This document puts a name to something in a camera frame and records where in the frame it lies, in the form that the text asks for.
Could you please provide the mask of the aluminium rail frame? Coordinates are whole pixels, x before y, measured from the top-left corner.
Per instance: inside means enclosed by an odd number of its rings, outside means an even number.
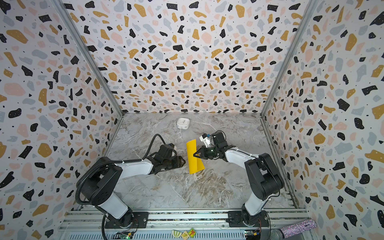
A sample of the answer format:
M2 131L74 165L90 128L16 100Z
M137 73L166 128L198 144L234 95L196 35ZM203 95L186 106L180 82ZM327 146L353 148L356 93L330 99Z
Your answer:
M70 211L59 228L59 240L181 240L172 230L181 232L195 229L194 240L267 240L270 231L308 220L304 209L267 209L269 227L231 228L226 222L229 211L237 209L153 209L149 212L145 229L106 229L108 221L94 209Z

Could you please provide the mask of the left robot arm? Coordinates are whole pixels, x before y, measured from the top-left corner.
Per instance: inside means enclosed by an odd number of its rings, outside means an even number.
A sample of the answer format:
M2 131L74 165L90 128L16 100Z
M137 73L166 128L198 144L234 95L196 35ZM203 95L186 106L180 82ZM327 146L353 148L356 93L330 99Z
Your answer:
M102 157L77 182L75 200L79 205L94 206L108 220L115 221L120 227L127 227L133 222L134 214L115 193L118 182L129 177L179 169L185 163L177 155L173 144L163 144L157 152L143 159L113 161Z

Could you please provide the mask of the glitter microphone right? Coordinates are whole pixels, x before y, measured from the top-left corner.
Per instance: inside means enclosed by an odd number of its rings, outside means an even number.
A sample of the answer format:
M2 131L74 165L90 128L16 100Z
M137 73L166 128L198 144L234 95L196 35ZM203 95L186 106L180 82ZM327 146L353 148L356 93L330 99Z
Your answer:
M293 225L285 226L281 229L270 231L269 240L285 240L287 238L302 234L317 227L314 220L308 219Z

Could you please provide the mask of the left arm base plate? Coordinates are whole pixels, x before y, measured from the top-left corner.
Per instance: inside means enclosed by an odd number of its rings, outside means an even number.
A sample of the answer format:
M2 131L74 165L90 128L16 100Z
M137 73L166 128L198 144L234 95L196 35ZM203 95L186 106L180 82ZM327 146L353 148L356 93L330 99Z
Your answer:
M149 219L149 212L127 212L119 220L110 216L105 222L106 229L145 229Z

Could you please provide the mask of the colourful stickers on rail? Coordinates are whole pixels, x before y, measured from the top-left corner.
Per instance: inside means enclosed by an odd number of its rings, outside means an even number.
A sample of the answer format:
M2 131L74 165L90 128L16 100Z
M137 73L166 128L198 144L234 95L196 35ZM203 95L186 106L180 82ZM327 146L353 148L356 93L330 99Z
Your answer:
M194 238L197 232L195 229L190 229L189 231L178 231L178 230L172 230L172 236L176 239L181 238L182 240L188 240L191 238Z

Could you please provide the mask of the yellow square paper sheet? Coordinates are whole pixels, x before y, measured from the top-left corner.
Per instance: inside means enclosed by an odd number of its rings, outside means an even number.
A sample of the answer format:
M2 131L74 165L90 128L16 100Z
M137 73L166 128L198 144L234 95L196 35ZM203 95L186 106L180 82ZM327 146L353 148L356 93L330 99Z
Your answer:
M205 166L201 159L194 157L194 153L197 151L196 140L187 142L187 157L189 165L190 175L200 172L205 169Z

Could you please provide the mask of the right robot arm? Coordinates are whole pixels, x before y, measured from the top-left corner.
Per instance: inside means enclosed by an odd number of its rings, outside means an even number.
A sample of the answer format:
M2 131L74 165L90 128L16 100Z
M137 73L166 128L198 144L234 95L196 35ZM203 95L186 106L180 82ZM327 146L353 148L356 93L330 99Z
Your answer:
M230 217L230 224L244 224L254 226L262 222L261 217L266 212L264 206L272 197L280 195L284 188L284 180L272 157L267 154L251 154L227 143L223 131L213 134L202 134L200 141L203 146L193 153L195 158L201 160L221 159L227 163L235 164L247 173L252 193L243 204L239 217Z

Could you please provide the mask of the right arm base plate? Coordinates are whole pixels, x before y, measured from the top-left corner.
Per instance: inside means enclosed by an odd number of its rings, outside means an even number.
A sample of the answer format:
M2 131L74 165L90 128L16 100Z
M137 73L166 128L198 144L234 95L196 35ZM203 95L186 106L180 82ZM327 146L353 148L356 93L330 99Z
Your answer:
M237 227L269 227L269 218L266 211L261 211L258 214L251 216L246 211L229 211L226 222L231 228Z

